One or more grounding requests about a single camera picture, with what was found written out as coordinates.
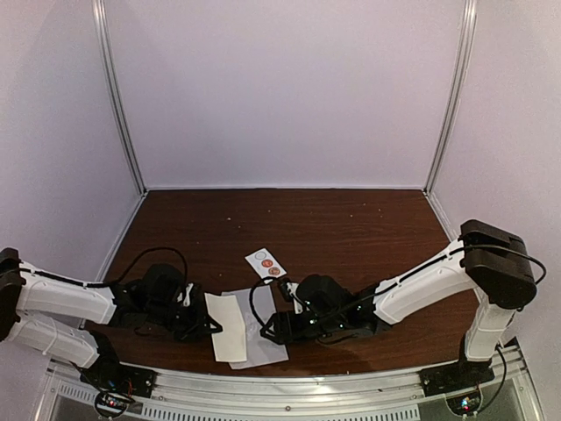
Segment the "white sticker sheet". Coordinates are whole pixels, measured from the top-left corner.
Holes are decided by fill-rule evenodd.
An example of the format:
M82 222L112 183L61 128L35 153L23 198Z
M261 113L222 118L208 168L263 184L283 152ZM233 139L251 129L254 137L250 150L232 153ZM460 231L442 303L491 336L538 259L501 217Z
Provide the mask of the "white sticker sheet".
M266 248L250 253L245 256L245 260L260 279L279 278L287 274L287 271Z

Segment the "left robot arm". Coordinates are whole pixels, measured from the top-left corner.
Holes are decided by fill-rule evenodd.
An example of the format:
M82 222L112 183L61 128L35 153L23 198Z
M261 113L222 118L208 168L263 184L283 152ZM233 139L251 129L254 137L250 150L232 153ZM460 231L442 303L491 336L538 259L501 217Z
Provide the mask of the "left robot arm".
M110 340L56 320L80 318L112 328L158 325L177 342L194 342L223 327L210 315L201 285L186 268L152 264L127 281L86 282L57 275L22 260L18 250L1 252L1 339L67 360L89 371L106 389L118 389L126 372Z

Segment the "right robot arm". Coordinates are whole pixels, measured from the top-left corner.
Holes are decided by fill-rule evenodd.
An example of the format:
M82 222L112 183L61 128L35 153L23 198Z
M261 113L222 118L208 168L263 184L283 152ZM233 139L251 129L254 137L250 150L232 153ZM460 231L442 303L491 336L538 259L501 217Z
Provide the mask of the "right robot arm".
M351 293L332 277L309 275L293 298L301 312L274 313L261 321L259 334L277 345L317 340L335 345L379 335L408 316L468 289L483 293L479 308L461 342L459 361L450 380L461 388L483 372L517 311L536 297L542 281L524 241L511 232L476 219L464 222L460 235L444 250L402 275Z

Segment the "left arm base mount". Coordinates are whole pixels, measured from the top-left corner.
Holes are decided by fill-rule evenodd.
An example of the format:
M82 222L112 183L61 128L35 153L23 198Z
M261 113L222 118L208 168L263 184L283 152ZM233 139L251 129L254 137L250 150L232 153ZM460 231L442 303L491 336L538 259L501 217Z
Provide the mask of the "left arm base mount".
M112 419L123 415L136 403L134 397L152 396L156 373L151 369L123 364L108 337L92 332L99 354L89 368L77 368L80 380L91 385L97 395L94 408L99 416Z

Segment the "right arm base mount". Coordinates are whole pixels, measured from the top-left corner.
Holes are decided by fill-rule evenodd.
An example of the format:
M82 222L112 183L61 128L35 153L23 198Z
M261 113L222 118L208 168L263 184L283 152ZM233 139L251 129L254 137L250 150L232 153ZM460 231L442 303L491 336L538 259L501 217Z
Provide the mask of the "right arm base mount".
M474 417L484 408L481 386L495 378L492 361L469 361L465 356L465 338L460 342L458 360L419 373L426 397L444 395L448 410L457 417Z

